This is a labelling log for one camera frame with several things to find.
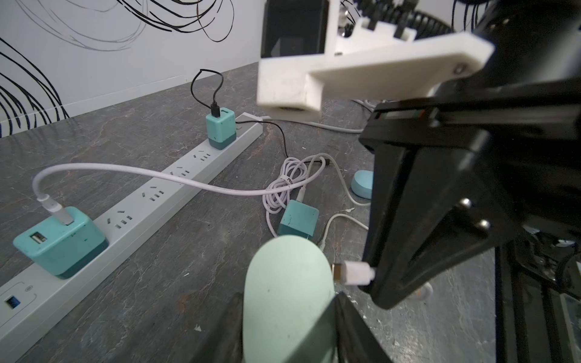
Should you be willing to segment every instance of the cable plug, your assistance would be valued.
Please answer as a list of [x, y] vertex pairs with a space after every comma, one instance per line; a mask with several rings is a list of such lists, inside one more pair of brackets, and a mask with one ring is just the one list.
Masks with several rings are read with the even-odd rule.
[[375, 279], [375, 268], [362, 261], [343, 261], [331, 269], [333, 280], [344, 285], [367, 286]]
[[67, 212], [59, 202], [52, 199], [48, 194], [44, 194], [44, 197], [39, 197], [37, 200], [42, 204], [44, 209], [48, 210], [49, 213], [55, 216], [55, 218], [62, 224], [69, 225], [73, 223], [74, 220], [69, 212]]
[[216, 101], [210, 105], [210, 114], [216, 118], [220, 118], [220, 107]]

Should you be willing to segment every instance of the charging cube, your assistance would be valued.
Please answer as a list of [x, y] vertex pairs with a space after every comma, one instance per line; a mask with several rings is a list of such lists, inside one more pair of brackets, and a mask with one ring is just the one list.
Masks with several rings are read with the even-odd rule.
[[12, 244], [43, 269], [68, 279], [107, 248], [105, 235], [75, 207], [66, 207], [73, 222], [63, 225], [50, 216], [21, 233]]
[[291, 200], [278, 225], [278, 235], [295, 235], [311, 239], [315, 233], [318, 218], [319, 209]]
[[224, 149], [236, 140], [236, 121], [234, 111], [226, 107], [220, 108], [220, 117], [214, 117], [212, 114], [206, 116], [206, 131], [208, 140], [213, 148], [218, 150]]

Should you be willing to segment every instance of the white usb cable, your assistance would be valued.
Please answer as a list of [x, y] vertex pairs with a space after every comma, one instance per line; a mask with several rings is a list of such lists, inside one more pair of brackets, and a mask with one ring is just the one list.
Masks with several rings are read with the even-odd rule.
[[48, 194], [44, 193], [40, 187], [41, 181], [56, 172], [59, 171], [66, 171], [66, 170], [102, 170], [102, 171], [119, 171], [119, 172], [128, 172], [131, 174], [139, 174], [145, 175], [147, 177], [152, 178], [159, 178], [165, 179], [169, 181], [173, 181], [176, 183], [181, 183], [184, 185], [193, 186], [195, 188], [200, 188], [205, 191], [211, 191], [216, 193], [228, 194], [228, 195], [238, 195], [238, 196], [259, 196], [259, 195], [266, 195], [266, 194], [273, 194], [273, 193], [282, 193], [288, 192], [292, 189], [300, 188], [301, 186], [310, 183], [311, 181], [315, 180], [325, 168], [325, 159], [321, 156], [313, 155], [311, 159], [312, 161], [319, 158], [321, 160], [321, 166], [317, 170], [317, 172], [302, 181], [299, 181], [292, 185], [287, 186], [280, 186], [274, 189], [259, 189], [254, 191], [240, 191], [237, 189], [227, 189], [222, 188], [219, 186], [208, 185], [204, 183], [200, 183], [194, 180], [189, 180], [186, 178], [176, 177], [175, 175], [168, 175], [163, 174], [159, 171], [153, 171], [148, 169], [136, 168], [132, 166], [125, 166], [125, 165], [115, 165], [115, 164], [98, 164], [98, 163], [71, 163], [71, 164], [60, 164], [50, 166], [46, 169], [43, 169], [39, 172], [33, 179], [33, 191], [34, 194], [37, 196], [37, 200], [41, 202], [42, 206], [48, 210], [52, 215], [54, 215], [62, 224], [68, 225], [73, 221], [73, 218], [70, 214], [56, 201], [54, 201]]

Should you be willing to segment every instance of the gray marble table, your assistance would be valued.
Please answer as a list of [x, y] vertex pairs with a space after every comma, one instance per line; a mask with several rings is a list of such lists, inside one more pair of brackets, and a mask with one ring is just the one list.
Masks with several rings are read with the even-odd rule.
[[[256, 64], [226, 72], [220, 105], [237, 114], [263, 115], [255, 101], [256, 76]], [[217, 76], [196, 82], [196, 95], [209, 100], [217, 82]], [[34, 174], [71, 162], [162, 170], [206, 138], [207, 113], [187, 84], [0, 139], [0, 283], [31, 264], [12, 239], [47, 216], [33, 198]], [[328, 100], [322, 122], [360, 128], [366, 116], [353, 102]], [[279, 124], [291, 156], [327, 152], [348, 181], [358, 169], [373, 165], [373, 156], [356, 135]], [[284, 158], [280, 131], [266, 125], [264, 134], [213, 184], [263, 188], [278, 175]], [[52, 175], [44, 185], [63, 205], [96, 218], [147, 180], [75, 171]], [[305, 202], [321, 212], [317, 239], [330, 216], [352, 207], [332, 170], [310, 184]], [[368, 222], [364, 207], [350, 214]], [[272, 221], [277, 225], [277, 218]], [[361, 258], [365, 233], [339, 218], [331, 226], [325, 254], [331, 261]], [[20, 361], [188, 361], [232, 294], [243, 290], [250, 259], [269, 238], [259, 197], [201, 192]], [[376, 308], [357, 288], [343, 290], [396, 362], [493, 362], [493, 259], [489, 251], [446, 271], [432, 281], [431, 299], [403, 301], [389, 311]]]

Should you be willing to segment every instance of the power strip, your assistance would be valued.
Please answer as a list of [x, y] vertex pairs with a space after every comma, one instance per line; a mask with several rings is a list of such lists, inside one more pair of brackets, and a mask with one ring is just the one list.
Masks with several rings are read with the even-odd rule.
[[[260, 120], [243, 113], [237, 121]], [[206, 139], [163, 172], [208, 183], [262, 134], [261, 124], [236, 125], [223, 150]], [[123, 261], [188, 203], [200, 189], [152, 178], [95, 219], [109, 247], [81, 271], [61, 280], [33, 264], [0, 288], [0, 361], [15, 362]], [[12, 308], [5, 301], [20, 302]]]

